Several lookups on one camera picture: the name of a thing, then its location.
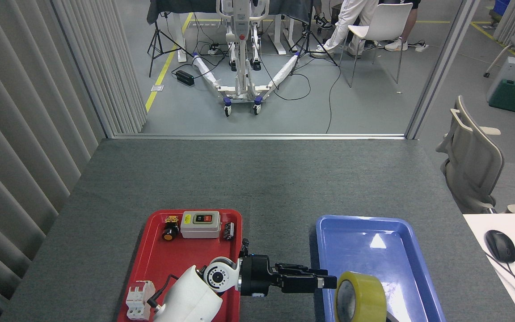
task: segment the white circuit breaker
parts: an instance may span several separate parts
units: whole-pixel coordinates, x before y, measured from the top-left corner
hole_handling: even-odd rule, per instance
[[[151,281],[136,281],[128,289],[127,317],[133,321],[148,321],[151,307],[147,300],[154,295],[156,289]]]

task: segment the yellow floor line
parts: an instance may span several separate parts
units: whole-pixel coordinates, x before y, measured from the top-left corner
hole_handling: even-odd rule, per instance
[[[192,18],[192,15],[194,15],[194,13],[190,13],[188,15],[188,18],[186,18],[186,21],[182,25],[182,34],[184,33],[184,31],[186,31],[186,27],[188,27],[188,23],[190,22],[190,19]],[[172,47],[172,50],[174,50],[176,48],[177,48],[177,46],[174,45]],[[164,80],[164,76],[166,75],[166,72],[168,71],[168,68],[170,67],[170,64],[172,63],[172,59],[174,58],[174,54],[175,53],[176,53],[175,51],[172,51],[172,53],[170,53],[168,55],[168,58],[166,59],[166,63],[164,63],[164,67],[162,67],[162,71],[160,71],[160,75],[158,76],[158,79],[156,80],[155,85],[162,84],[162,81]],[[146,106],[145,106],[147,108],[147,112],[150,111],[150,108],[152,106],[152,102],[154,102],[154,99],[156,98],[156,93],[158,93],[158,92],[151,92],[150,96],[148,97],[148,100],[147,100],[147,103],[146,103]]]
[[[417,20],[420,24],[450,24],[452,21]]]
[[[496,39],[494,39],[494,37],[492,37],[492,35],[490,35],[489,33],[487,33],[486,31],[484,31],[480,26],[478,26],[477,24],[479,24],[479,22],[471,22],[470,23],[472,25],[472,27],[476,28],[478,31],[480,31],[483,35],[485,35],[486,37],[492,39],[493,41],[495,41],[496,43],[498,43],[500,46],[502,47],[506,47],[505,45],[503,45],[502,43],[500,43],[499,41],[497,41]]]
[[[222,19],[198,19],[198,21],[222,21]],[[273,19],[264,19],[262,21],[273,21]]]

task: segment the robotic arm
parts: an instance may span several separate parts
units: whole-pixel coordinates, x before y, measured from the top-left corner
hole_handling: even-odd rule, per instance
[[[217,257],[207,267],[190,267],[176,281],[159,305],[156,292],[148,303],[155,308],[154,322],[210,322],[222,303],[221,294],[235,288],[242,296],[264,297],[270,286],[283,293],[313,293],[316,289],[337,288],[337,277],[325,269],[309,269],[303,265],[276,263],[270,267],[266,255],[248,254],[244,239],[240,257],[234,263]]]

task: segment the blue bin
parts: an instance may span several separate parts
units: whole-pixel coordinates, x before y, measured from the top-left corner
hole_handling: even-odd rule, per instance
[[[373,275],[383,285],[387,309],[398,320],[446,322],[413,228],[404,220],[322,216],[317,220],[319,265],[329,275]],[[325,321],[335,322],[335,290],[323,290]]]
[[[494,4],[494,12],[503,16],[507,6],[510,4],[510,0],[496,0]]]

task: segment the sneaker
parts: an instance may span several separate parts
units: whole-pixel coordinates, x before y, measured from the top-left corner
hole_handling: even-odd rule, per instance
[[[375,49],[376,48],[376,45],[374,42],[372,41],[365,41],[365,45],[364,45],[364,48],[363,50],[364,51],[370,51],[371,49]]]
[[[321,13],[321,15],[315,15],[315,24],[319,26],[321,29],[331,29],[331,22],[325,19],[325,14]]]
[[[317,45],[317,49],[315,49],[315,51],[312,51],[311,52],[311,55],[315,58],[323,58],[323,57],[326,57],[327,54],[325,53],[325,51],[323,51],[323,46],[319,46]],[[327,49],[327,53],[330,53],[332,54],[333,51],[335,51],[335,49]]]
[[[387,51],[400,51],[401,49],[401,40],[397,39],[395,42],[391,42],[384,47]],[[403,51],[406,51],[409,48],[409,44],[407,42],[402,44]]]
[[[351,47],[351,43],[347,46],[347,53],[352,57],[357,56],[357,58],[360,58],[361,55],[363,55],[363,51],[355,51],[355,48]]]

